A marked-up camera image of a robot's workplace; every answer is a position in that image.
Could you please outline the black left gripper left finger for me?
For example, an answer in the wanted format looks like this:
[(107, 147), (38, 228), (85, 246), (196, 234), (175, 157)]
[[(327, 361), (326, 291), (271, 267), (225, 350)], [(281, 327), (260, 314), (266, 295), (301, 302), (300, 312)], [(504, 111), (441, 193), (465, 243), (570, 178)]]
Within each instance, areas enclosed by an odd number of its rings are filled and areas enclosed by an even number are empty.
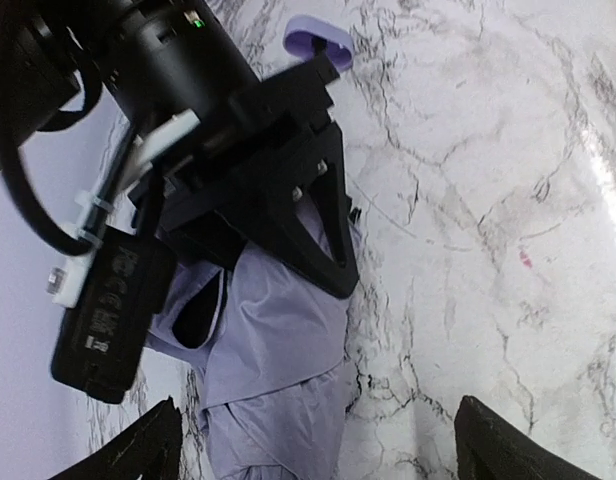
[(182, 414), (167, 398), (52, 480), (177, 480), (182, 441)]

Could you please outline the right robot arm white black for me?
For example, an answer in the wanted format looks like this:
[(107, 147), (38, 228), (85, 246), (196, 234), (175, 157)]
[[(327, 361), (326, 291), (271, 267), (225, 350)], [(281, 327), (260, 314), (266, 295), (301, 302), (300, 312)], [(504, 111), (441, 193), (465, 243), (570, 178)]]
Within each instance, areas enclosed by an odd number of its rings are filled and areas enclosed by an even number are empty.
[[(81, 264), (102, 246), (114, 197), (156, 207), (182, 257), (231, 268), (251, 242), (329, 294), (358, 270), (348, 229), (343, 140), (328, 85), (353, 63), (351, 37), (307, 15), (287, 24), (291, 68), (259, 79), (203, 1), (0, 1), (0, 172), (20, 214)], [(19, 146), (79, 122), (103, 91), (130, 120), (116, 166), (81, 221), (57, 225)]]

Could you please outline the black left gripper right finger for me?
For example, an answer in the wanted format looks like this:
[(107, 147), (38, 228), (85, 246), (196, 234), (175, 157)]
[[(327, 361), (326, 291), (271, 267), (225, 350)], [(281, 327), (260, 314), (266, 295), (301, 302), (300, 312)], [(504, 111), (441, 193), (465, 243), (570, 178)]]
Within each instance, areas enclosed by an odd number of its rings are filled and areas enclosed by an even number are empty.
[(474, 396), (462, 398), (454, 429), (460, 480), (595, 479), (542, 448)]

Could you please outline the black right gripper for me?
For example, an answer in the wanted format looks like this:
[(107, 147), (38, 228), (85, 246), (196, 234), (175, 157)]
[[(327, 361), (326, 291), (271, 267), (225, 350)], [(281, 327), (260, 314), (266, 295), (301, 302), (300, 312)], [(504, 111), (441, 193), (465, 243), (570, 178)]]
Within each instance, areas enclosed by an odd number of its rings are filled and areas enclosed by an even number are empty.
[[(185, 265), (234, 269), (257, 247), (328, 294), (358, 282), (342, 131), (327, 110), (330, 59), (313, 59), (234, 96), (218, 114), (234, 129), (227, 146), (195, 147), (187, 171), (198, 185), (165, 199), (155, 233)], [(131, 198), (140, 206), (141, 182)]]

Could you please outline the lavender folding umbrella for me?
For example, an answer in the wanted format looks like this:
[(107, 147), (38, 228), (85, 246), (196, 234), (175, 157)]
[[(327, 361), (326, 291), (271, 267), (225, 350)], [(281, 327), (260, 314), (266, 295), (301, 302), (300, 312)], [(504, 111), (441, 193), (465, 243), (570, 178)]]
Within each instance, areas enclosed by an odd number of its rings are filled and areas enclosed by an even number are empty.
[[(200, 50), (174, 75), (206, 131), (219, 137), (202, 146), (216, 150), (235, 138), (219, 110), (264, 80), (221, 27), (206, 27), (196, 38)], [(301, 63), (324, 54), (336, 68), (331, 37), (306, 35), (304, 45)], [(187, 171), (191, 164), (178, 173), (169, 199), (198, 185)], [(180, 263), (147, 343), (194, 369), (200, 427), (217, 478), (334, 475), (345, 420), (351, 295), (328, 294), (257, 247), (247, 248), (232, 270), (208, 261)]]

